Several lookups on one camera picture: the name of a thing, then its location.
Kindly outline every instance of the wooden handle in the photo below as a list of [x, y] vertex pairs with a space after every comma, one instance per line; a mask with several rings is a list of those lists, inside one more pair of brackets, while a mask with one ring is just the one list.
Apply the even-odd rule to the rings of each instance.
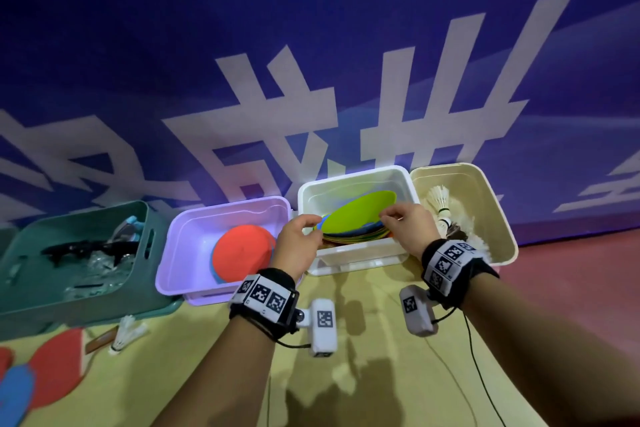
[[88, 355], [99, 350], [102, 346], [107, 346], [116, 340], [118, 327], [111, 328], [106, 333], [99, 335], [96, 339], [89, 341], [84, 347], [84, 354]]

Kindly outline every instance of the red floor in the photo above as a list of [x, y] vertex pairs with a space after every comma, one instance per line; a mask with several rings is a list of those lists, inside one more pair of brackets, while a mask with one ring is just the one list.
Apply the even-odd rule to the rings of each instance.
[[524, 247], [499, 271], [530, 300], [588, 328], [640, 367], [640, 230]]

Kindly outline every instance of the wrist strap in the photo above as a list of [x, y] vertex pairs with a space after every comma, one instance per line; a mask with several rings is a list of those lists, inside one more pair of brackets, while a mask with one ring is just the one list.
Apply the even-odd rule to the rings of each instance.
[[422, 279], [429, 286], [429, 295], [446, 309], [459, 307], [467, 293], [469, 282], [481, 273], [500, 278], [483, 258], [483, 254], [462, 240], [440, 239], [431, 243], [422, 254]]
[[296, 282], [280, 269], [262, 269], [248, 275], [229, 301], [229, 319], [242, 316], [258, 324], [276, 341], [294, 333], [299, 293]]

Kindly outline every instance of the hand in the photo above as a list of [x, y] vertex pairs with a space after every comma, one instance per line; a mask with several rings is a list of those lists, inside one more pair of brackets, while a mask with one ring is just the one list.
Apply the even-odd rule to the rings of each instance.
[[322, 231], [314, 230], [305, 235], [303, 228], [315, 227], [322, 221], [316, 214], [301, 214], [289, 221], [278, 235], [271, 267], [284, 270], [298, 282], [316, 258], [322, 243]]
[[402, 248], [418, 260], [427, 246], [440, 238], [433, 215], [421, 204], [396, 203], [380, 212], [380, 221]]

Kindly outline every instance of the plastic bin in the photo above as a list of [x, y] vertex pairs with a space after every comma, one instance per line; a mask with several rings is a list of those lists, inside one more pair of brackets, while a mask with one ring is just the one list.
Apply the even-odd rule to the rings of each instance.
[[[394, 191], [398, 201], [420, 202], [406, 169], [389, 165], [303, 184], [298, 191], [298, 211], [324, 216], [356, 197], [379, 190]], [[407, 257], [393, 238], [353, 243], [318, 250], [309, 273], [319, 276], [369, 269], [398, 264]]]
[[489, 245], [493, 266], [507, 265], [517, 258], [518, 245], [511, 227], [479, 167], [463, 162], [418, 167], [411, 172], [411, 179], [420, 199], [426, 199], [433, 186], [449, 188], [449, 196], [459, 199], [467, 215], [475, 218], [474, 232]]
[[[54, 268], [40, 251], [47, 246], [81, 240], [107, 240], [127, 217], [145, 221], [131, 274], [118, 289], [75, 301], [64, 290], [81, 274], [86, 259], [65, 255]], [[172, 312], [176, 298], [156, 291], [154, 279], [162, 256], [168, 223], [143, 201], [111, 208], [35, 221], [13, 239], [0, 262], [0, 340], [39, 334], [59, 324], [82, 326], [118, 321], [126, 314], [139, 317]], [[11, 267], [26, 255], [13, 281]]]
[[211, 273], [211, 253], [220, 237], [239, 225], [258, 225], [277, 237], [291, 216], [281, 196], [187, 210], [176, 216], [157, 270], [156, 288], [162, 294], [188, 294], [189, 303], [223, 302], [241, 282], [218, 283]]

